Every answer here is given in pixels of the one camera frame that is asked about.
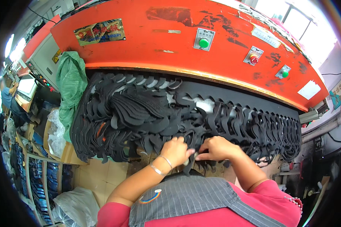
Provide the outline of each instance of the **green plastic bag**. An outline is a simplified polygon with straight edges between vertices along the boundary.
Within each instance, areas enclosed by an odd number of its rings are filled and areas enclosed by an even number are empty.
[[[80,58],[76,51],[63,52],[59,59],[56,82],[61,93],[59,121],[66,129],[63,135],[64,139],[71,142],[69,129],[82,93],[88,84],[85,73],[85,61]]]

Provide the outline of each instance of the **woman's left hand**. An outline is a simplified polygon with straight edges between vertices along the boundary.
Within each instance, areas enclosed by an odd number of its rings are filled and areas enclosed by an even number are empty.
[[[168,158],[173,168],[182,165],[193,153],[195,153],[195,149],[187,150],[187,144],[184,143],[183,137],[173,137],[163,145],[160,152],[161,155]]]

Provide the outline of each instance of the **red emergency stop button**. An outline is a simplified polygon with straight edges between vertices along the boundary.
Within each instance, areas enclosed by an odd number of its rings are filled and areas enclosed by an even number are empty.
[[[252,54],[252,55],[250,55],[250,62],[251,62],[251,64],[255,65],[256,63],[259,62],[259,58],[256,55]]]

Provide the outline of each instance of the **man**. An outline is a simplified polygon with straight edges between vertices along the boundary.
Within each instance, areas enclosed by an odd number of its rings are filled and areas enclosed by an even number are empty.
[[[6,86],[5,78],[0,78],[0,91],[1,91],[1,100],[5,107],[11,110],[11,112],[21,118],[26,123],[32,123],[34,125],[38,125],[40,123],[39,118],[35,118],[28,114],[13,98],[16,89],[18,88],[19,84],[15,83],[12,88],[8,88]]]
[[[97,214],[96,226],[298,225],[301,200],[279,190],[239,146],[223,137],[205,139],[196,160],[230,160],[244,191],[223,178],[191,172],[165,177],[193,153],[183,137],[166,142],[160,156],[113,190]]]

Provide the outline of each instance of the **silver bracelet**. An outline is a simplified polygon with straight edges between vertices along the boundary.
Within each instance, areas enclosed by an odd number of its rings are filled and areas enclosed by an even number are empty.
[[[163,155],[159,155],[159,157],[164,158],[168,162],[168,164],[170,165],[170,169],[173,169],[173,166],[172,166],[172,164],[171,164],[171,162],[169,161],[168,158],[164,157]]]
[[[162,171],[160,171],[155,166],[153,166],[153,162],[151,162],[149,165],[157,174],[162,175],[162,176],[166,176],[166,174],[162,173]]]

